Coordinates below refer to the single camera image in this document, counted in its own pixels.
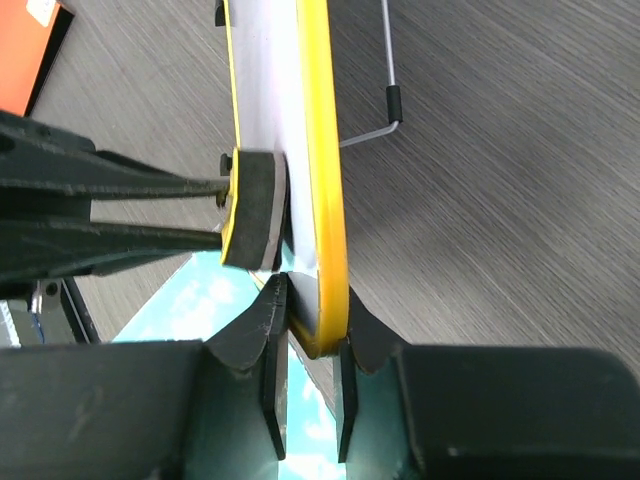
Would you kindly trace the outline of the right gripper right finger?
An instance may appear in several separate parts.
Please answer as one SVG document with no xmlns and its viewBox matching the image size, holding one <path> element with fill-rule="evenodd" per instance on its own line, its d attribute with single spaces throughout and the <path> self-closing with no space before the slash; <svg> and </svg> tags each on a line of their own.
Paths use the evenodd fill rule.
<svg viewBox="0 0 640 480">
<path fill-rule="evenodd" d="M 606 351 L 411 344 L 352 296 L 335 393 L 351 479 L 639 475 L 639 385 Z"/>
</svg>

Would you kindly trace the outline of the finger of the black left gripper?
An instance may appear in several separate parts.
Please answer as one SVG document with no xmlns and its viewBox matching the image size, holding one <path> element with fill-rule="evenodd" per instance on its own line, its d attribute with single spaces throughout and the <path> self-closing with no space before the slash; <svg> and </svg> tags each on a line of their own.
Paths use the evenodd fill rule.
<svg viewBox="0 0 640 480">
<path fill-rule="evenodd" d="M 194 179 L 107 150 L 83 136 L 3 111 L 1 187 L 93 200 L 214 197 L 226 179 Z"/>
<path fill-rule="evenodd" d="M 3 219 L 1 298 L 26 299 L 38 281 L 107 276 L 221 247 L 221 235 L 216 232 L 60 219 Z"/>
</svg>

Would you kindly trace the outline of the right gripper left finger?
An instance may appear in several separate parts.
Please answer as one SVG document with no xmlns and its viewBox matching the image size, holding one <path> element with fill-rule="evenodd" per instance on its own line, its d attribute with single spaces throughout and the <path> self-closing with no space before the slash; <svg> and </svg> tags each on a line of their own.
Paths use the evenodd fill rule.
<svg viewBox="0 0 640 480">
<path fill-rule="evenodd" d="M 6 348 L 5 479 L 274 479 L 289 282 L 206 341 Z"/>
</svg>

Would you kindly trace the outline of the yellow-framed whiteboard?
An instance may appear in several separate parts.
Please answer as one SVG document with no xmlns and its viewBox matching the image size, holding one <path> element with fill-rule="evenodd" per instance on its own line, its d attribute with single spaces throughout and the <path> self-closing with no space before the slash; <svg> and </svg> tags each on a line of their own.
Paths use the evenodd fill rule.
<svg viewBox="0 0 640 480">
<path fill-rule="evenodd" d="M 236 145 L 283 153 L 292 330 L 308 357 L 347 332 L 349 274 L 328 4 L 224 4 Z"/>
</svg>

